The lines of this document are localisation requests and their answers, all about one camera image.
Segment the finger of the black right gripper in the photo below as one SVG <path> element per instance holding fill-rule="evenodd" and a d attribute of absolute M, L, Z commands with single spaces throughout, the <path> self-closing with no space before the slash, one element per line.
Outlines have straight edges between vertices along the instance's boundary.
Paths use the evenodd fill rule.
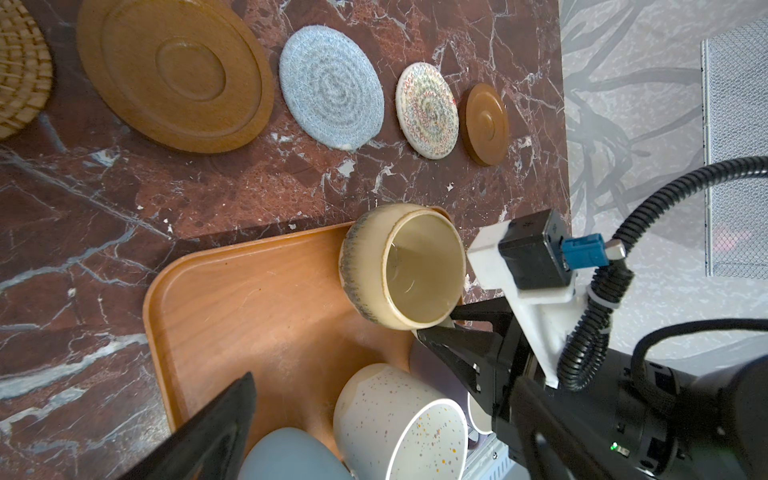
<path fill-rule="evenodd" d="M 416 337 L 448 367 L 487 414 L 498 413 L 510 378 L 510 361 L 502 355 L 501 335 L 434 326 L 418 330 Z"/>
<path fill-rule="evenodd" d="M 504 297 L 458 305 L 449 315 L 470 330 L 506 333 L 513 321 L 512 309 Z"/>

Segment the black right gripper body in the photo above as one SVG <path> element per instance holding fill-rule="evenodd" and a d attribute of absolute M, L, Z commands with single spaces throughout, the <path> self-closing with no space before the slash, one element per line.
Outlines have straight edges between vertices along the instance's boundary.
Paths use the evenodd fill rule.
<path fill-rule="evenodd" d="M 693 377 L 647 362 L 646 348 L 693 333 L 701 322 L 657 330 L 633 355 L 611 350 L 583 390 L 540 388 L 599 437 L 611 478 L 764 479 L 767 476 L 767 359 Z M 508 392 L 492 429 L 525 466 L 510 395 L 521 378 L 510 365 Z"/>

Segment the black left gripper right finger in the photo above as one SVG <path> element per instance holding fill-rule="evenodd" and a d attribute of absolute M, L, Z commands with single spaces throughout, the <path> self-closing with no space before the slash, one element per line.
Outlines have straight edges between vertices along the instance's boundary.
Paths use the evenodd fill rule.
<path fill-rule="evenodd" d="M 612 477 L 596 433 L 532 380 L 515 381 L 510 403 L 532 479 Z"/>

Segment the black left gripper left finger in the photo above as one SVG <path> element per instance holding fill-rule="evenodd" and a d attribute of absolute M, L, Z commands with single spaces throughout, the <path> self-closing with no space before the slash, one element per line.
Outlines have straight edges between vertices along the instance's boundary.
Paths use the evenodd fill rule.
<path fill-rule="evenodd" d="M 124 479 L 235 479 L 256 410 L 251 373 L 232 382 Z"/>

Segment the white mug blue handle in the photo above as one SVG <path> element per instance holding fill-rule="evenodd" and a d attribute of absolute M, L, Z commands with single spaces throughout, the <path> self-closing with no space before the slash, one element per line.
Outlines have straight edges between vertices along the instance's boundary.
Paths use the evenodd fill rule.
<path fill-rule="evenodd" d="M 264 436 L 245 457 L 238 479 L 352 479 L 320 441 L 303 430 L 281 428 Z"/>

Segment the cream yellow mug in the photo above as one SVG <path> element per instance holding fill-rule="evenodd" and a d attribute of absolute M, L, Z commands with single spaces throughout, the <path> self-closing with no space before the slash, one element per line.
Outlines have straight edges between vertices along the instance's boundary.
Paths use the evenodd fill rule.
<path fill-rule="evenodd" d="M 341 246 L 342 289 L 366 320 L 393 330 L 446 321 L 461 300 L 463 242 L 443 210 L 386 204 L 357 219 Z"/>

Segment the white mug cream handle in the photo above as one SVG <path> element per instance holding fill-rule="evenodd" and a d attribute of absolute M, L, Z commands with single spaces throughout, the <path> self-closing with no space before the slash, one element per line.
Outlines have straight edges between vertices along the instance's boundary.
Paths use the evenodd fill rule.
<path fill-rule="evenodd" d="M 355 373 L 333 430 L 355 479 L 461 479 L 468 425 L 461 407 L 410 374 L 378 363 Z"/>

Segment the amber brown round coaster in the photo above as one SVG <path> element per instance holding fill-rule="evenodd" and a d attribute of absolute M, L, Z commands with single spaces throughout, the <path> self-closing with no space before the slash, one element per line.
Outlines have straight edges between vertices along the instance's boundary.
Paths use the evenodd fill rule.
<path fill-rule="evenodd" d="M 470 158 L 483 167 L 500 165 L 508 153 L 509 119 L 495 88 L 474 85 L 463 95 L 459 113 L 460 133 Z"/>

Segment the beige patterned round coaster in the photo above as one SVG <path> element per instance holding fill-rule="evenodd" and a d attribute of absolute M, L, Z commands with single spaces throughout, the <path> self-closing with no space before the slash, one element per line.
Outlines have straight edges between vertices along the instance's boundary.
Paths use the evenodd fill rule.
<path fill-rule="evenodd" d="M 459 135 L 457 102 L 435 66 L 415 62 L 404 69 L 395 107 L 400 128 L 418 154 L 440 160 L 453 151 Z"/>

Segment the grey round felt coaster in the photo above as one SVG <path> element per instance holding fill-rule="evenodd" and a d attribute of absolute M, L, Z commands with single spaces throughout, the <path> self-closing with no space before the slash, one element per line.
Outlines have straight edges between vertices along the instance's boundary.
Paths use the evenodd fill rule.
<path fill-rule="evenodd" d="M 342 32 L 306 26 L 287 41 L 279 80 L 299 126 L 329 148 L 354 151 L 380 132 L 383 89 L 368 56 Z"/>

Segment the brown wooden round coaster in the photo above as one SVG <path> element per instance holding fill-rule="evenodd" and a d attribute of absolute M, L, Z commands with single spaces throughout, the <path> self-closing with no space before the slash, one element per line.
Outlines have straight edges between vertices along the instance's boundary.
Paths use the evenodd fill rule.
<path fill-rule="evenodd" d="M 221 1 L 85 1 L 77 48 L 113 112 L 168 147 L 228 152 L 253 141 L 270 120 L 267 56 Z"/>

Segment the woven rattan round coaster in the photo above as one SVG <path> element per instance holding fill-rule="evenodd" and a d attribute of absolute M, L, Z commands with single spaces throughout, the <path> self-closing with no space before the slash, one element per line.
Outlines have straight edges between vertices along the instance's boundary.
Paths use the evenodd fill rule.
<path fill-rule="evenodd" d="M 21 1 L 2 1 L 1 140 L 43 111 L 53 79 L 52 56 L 35 19 Z"/>

